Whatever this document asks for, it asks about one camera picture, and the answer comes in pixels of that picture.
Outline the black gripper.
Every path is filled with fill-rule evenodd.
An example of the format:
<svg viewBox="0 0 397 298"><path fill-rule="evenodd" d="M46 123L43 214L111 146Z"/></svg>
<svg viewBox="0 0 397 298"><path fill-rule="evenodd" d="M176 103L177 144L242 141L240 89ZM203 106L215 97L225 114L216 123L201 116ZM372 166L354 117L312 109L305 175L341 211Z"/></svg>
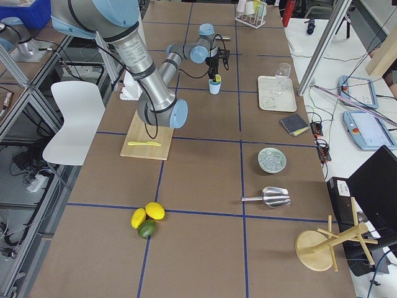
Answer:
<svg viewBox="0 0 397 298"><path fill-rule="evenodd" d="M229 64L228 64L229 57L230 57L229 50L217 48L217 53L214 56L208 56L205 59L205 62L208 65L208 77L210 80L219 81L218 67L220 60L222 60L225 70L226 71L229 70Z"/></svg>

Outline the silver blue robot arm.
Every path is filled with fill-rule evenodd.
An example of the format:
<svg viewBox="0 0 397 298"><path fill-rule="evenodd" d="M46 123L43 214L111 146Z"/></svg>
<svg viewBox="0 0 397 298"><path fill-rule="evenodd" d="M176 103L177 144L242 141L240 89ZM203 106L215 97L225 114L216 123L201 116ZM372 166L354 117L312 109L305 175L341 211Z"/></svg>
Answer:
<svg viewBox="0 0 397 298"><path fill-rule="evenodd" d="M216 44L217 34L211 24L202 24L198 39L192 43L173 44L159 68L138 33L138 1L52 1L53 27L67 35L94 39L100 35L115 47L123 65L140 85L138 100L140 119L153 126L181 128L188 116L188 105L176 98L168 84L183 60L208 65L210 82L220 83L218 64L228 66L229 50Z"/></svg>

